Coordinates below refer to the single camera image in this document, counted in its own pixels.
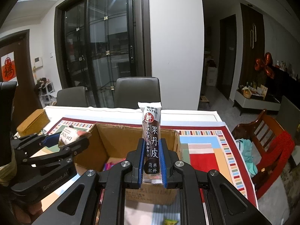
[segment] brown box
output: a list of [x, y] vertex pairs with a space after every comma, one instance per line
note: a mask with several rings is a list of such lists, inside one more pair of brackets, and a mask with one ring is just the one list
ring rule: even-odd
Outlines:
[[[128, 152], [136, 150], [143, 130], [141, 127], [95, 124], [91, 133], [89, 147], [75, 157], [79, 173], [80, 168], [102, 171], [106, 162], [118, 162], [126, 158]], [[160, 136], [166, 139], [168, 149], [176, 151], [181, 159], [179, 134], [174, 130], [161, 129]], [[174, 201], [176, 194], [177, 190], [164, 189], [162, 184], [142, 183], [139, 190], [127, 189], [126, 199], [167, 205]]]
[[17, 131], [20, 137], [39, 133], [49, 122], [46, 111], [37, 109], [17, 127]]

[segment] blue gripper pad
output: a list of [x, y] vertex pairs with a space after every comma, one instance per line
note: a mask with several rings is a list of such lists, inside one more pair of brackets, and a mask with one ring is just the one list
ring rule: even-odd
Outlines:
[[167, 168], [166, 168], [166, 162], [165, 162], [165, 156], [163, 147], [161, 144], [161, 140], [158, 142], [158, 149], [159, 149], [159, 165], [160, 165], [160, 171], [161, 171], [161, 179], [163, 181], [164, 188], [167, 188]]
[[57, 145], [60, 133], [48, 135], [41, 143], [48, 148]]
[[139, 187], [141, 187], [141, 184], [142, 184], [142, 181], [143, 181], [144, 159], [145, 159], [145, 140], [143, 141], [141, 156], [140, 156], [140, 159], [139, 159], [139, 179], [138, 179]]

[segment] chinese new year poster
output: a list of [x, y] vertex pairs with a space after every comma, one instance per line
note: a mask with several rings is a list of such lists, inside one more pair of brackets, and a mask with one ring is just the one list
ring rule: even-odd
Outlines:
[[1, 72], [4, 82], [17, 81], [14, 52], [1, 57]]

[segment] teal cloth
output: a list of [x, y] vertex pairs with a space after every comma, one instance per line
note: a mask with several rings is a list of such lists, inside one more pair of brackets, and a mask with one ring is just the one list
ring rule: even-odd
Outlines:
[[243, 156], [248, 172], [251, 177], [257, 174], [257, 167], [254, 165], [252, 151], [252, 142], [249, 139], [236, 139], [236, 145]]

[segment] silver bolt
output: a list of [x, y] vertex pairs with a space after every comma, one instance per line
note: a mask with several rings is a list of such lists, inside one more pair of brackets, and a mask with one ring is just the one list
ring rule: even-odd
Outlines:
[[87, 171], [85, 172], [85, 174], [86, 174], [88, 177], [94, 176], [95, 173], [96, 173], [96, 172], [95, 172], [94, 170], [92, 170], [92, 169], [87, 170]]
[[130, 165], [129, 161], [122, 161], [121, 162], [121, 166], [123, 166], [123, 167], [128, 167], [129, 165]]
[[182, 167], [185, 163], [183, 161], [177, 161], [175, 162], [175, 165], [178, 167]]
[[215, 169], [210, 170], [209, 173], [210, 173], [211, 176], [218, 176], [219, 175], [219, 171], [215, 170]]

